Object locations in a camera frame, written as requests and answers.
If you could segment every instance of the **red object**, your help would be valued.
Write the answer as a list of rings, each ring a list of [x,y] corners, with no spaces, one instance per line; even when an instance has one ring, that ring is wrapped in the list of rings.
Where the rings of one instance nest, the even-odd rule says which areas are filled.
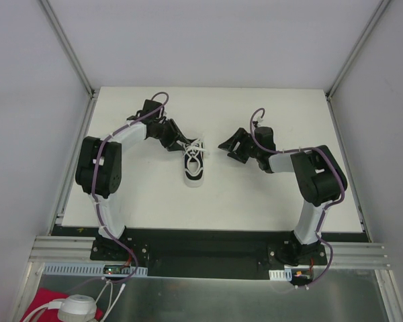
[[[34,311],[38,307],[41,307],[43,304],[49,303],[50,301],[56,299],[66,299],[67,297],[69,296],[65,293],[52,292],[51,290],[47,290],[46,288],[39,288],[38,292],[36,293],[36,296],[34,297],[34,300],[28,307],[27,311],[24,313],[21,322],[24,321],[27,315],[29,315],[32,311]],[[102,315],[103,312],[97,308],[95,318],[97,320],[100,320]],[[58,310],[51,309],[44,311],[43,314],[39,317],[38,322],[60,322],[60,320],[58,320]]]

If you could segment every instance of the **purple cable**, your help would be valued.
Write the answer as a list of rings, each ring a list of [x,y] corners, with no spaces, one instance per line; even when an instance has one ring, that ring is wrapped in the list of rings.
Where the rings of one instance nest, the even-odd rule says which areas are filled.
[[[98,202],[99,202],[99,199],[97,198],[97,195],[95,194],[95,185],[96,185],[96,183],[97,183],[97,175],[98,175],[98,172],[99,172],[99,165],[100,165],[101,153],[103,152],[103,149],[104,149],[104,147],[105,147],[107,141],[109,141],[110,139],[112,139],[112,137],[116,136],[116,135],[119,134],[121,131],[125,130],[127,127],[130,127],[130,126],[132,126],[132,125],[134,125],[134,124],[136,124],[136,123],[142,121],[143,119],[146,119],[147,117],[150,117],[151,115],[157,113],[158,111],[160,111],[160,110],[161,110],[161,111],[164,111],[165,105],[166,105],[167,102],[169,101],[169,94],[167,94],[166,92],[158,92],[157,94],[155,94],[155,95],[152,97],[151,100],[153,100],[155,97],[157,97],[158,95],[161,95],[161,94],[166,95],[166,100],[165,100],[165,102],[164,102],[163,104],[161,104],[159,107],[157,107],[154,111],[151,111],[150,113],[147,113],[146,115],[143,115],[142,117],[139,117],[138,119],[135,119],[135,120],[134,120],[133,122],[131,122],[130,124],[126,124],[126,125],[120,127],[119,129],[115,130],[114,132],[112,132],[111,135],[109,134],[109,135],[102,141],[102,143],[100,144],[100,147],[99,147],[99,151],[98,151],[98,153],[97,153],[96,161],[95,161],[94,173],[93,173],[93,183],[92,183],[92,185],[91,185],[91,196],[93,197],[94,201],[96,202],[96,205],[95,205],[95,212],[96,212],[97,218],[98,218],[98,220],[99,220],[99,222],[100,222],[100,226],[103,227],[103,229],[104,229],[104,231],[106,232],[106,234],[107,234],[114,242],[116,242],[119,246],[121,246],[122,248],[124,248],[124,249],[129,253],[129,255],[130,255],[132,258],[134,258],[134,262],[135,262],[135,264],[136,264],[136,267],[135,267],[135,269],[133,270],[133,272],[131,272],[129,275],[127,275],[127,277],[125,277],[125,278],[123,278],[123,279],[121,279],[121,280],[114,281],[113,283],[115,283],[115,284],[116,284],[116,283],[123,283],[123,282],[127,281],[128,279],[130,279],[131,277],[133,277],[133,275],[135,275],[135,273],[137,272],[137,269],[138,269],[138,267],[139,267],[139,262],[138,262],[138,260],[137,260],[136,255],[134,254],[134,252],[133,252],[129,247],[127,247],[127,246],[124,245],[122,242],[120,242],[115,236],[113,236],[113,235],[110,233],[109,229],[105,226],[105,223],[104,223],[104,221],[103,221],[103,218],[101,217],[100,206],[99,206],[99,203],[98,203]]]
[[[327,163],[328,168],[329,168],[329,169],[331,170],[331,172],[333,173],[333,176],[334,176],[334,178],[336,179],[337,183],[339,184],[339,188],[340,188],[340,190],[341,190],[341,197],[340,197],[339,199],[337,199],[336,201],[333,201],[333,202],[327,204],[327,205],[323,208],[322,213],[321,213],[321,217],[320,217],[320,221],[318,222],[318,225],[316,226],[316,230],[315,230],[316,238],[318,238],[318,240],[319,240],[321,243],[327,245],[328,248],[330,248],[330,259],[328,260],[327,266],[326,266],[326,268],[322,271],[322,273],[321,273],[317,278],[315,278],[311,283],[309,283],[309,285],[311,285],[311,284],[314,284],[316,281],[318,281],[321,277],[323,277],[323,276],[325,275],[325,273],[327,273],[328,269],[331,267],[331,264],[332,264],[332,261],[333,261],[333,247],[332,247],[328,242],[326,242],[325,240],[323,240],[318,234],[320,233],[322,223],[324,222],[324,219],[325,219],[325,216],[326,216],[326,213],[325,213],[326,210],[327,210],[328,208],[330,208],[331,206],[333,206],[333,205],[337,205],[337,204],[341,203],[341,202],[345,199],[345,188],[344,188],[344,186],[343,186],[343,183],[342,183],[342,180],[341,180],[339,174],[337,173],[336,169],[334,169],[334,166],[332,165],[331,161],[327,158],[327,156],[325,155],[325,153],[324,153],[322,150],[320,150],[319,148],[302,148],[302,149],[292,149],[292,150],[286,150],[286,151],[275,151],[275,150],[269,150],[269,149],[265,148],[264,146],[262,146],[262,145],[257,141],[257,139],[255,138],[254,125],[253,125],[255,115],[256,115],[258,112],[260,112],[260,111],[263,112],[263,114],[261,114],[261,118],[264,117],[264,114],[265,114],[266,110],[265,110],[263,107],[262,107],[262,108],[259,108],[259,109],[257,109],[257,110],[253,113],[253,115],[251,116],[251,121],[250,121],[250,123],[249,123],[249,129],[250,129],[250,131],[251,131],[251,136],[252,136],[252,138],[253,138],[253,140],[254,140],[254,143],[255,143],[260,149],[262,149],[263,151],[269,152],[269,153],[273,153],[273,154],[278,154],[278,153],[296,153],[296,152],[310,151],[310,150],[315,151],[315,152],[318,152],[318,153],[321,155],[321,157],[324,159],[324,161]]]

